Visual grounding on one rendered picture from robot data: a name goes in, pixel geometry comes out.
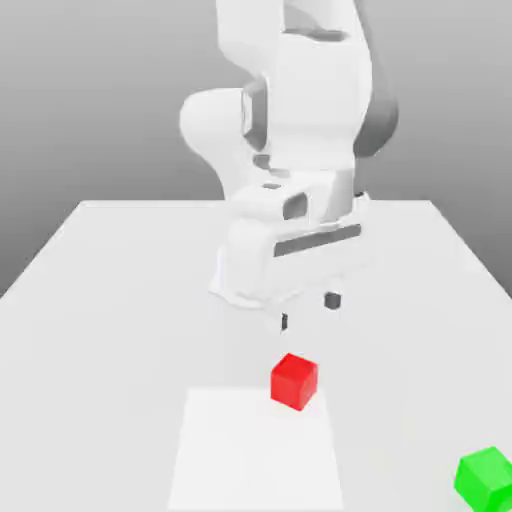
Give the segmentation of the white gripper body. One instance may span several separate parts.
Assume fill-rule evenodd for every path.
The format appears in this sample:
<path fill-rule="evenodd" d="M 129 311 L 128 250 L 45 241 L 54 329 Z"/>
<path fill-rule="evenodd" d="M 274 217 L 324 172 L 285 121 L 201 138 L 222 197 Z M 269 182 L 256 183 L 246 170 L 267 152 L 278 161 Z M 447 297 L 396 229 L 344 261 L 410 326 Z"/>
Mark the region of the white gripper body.
<path fill-rule="evenodd" d="M 274 244 L 264 272 L 266 299 L 286 302 L 317 285 L 363 269 L 373 252 L 371 229 L 353 223 Z"/>

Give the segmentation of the small red cube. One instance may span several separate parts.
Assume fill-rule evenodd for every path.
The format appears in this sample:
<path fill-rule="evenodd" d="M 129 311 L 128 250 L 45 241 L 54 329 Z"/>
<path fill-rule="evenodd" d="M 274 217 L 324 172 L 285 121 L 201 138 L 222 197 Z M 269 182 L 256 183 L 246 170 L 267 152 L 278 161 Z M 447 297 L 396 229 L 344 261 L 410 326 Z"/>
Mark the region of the small red cube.
<path fill-rule="evenodd" d="M 288 353 L 272 369 L 271 399 L 294 410 L 302 411 L 318 386 L 318 365 Z"/>

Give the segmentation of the small green cube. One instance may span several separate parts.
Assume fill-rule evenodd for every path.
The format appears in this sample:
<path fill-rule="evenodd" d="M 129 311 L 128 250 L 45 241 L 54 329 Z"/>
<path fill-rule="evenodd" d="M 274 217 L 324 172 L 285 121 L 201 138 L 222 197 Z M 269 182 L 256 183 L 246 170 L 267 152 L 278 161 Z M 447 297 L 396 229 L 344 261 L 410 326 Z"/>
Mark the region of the small green cube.
<path fill-rule="evenodd" d="M 465 455 L 454 488 L 472 512 L 512 512 L 512 462 L 495 446 Z"/>

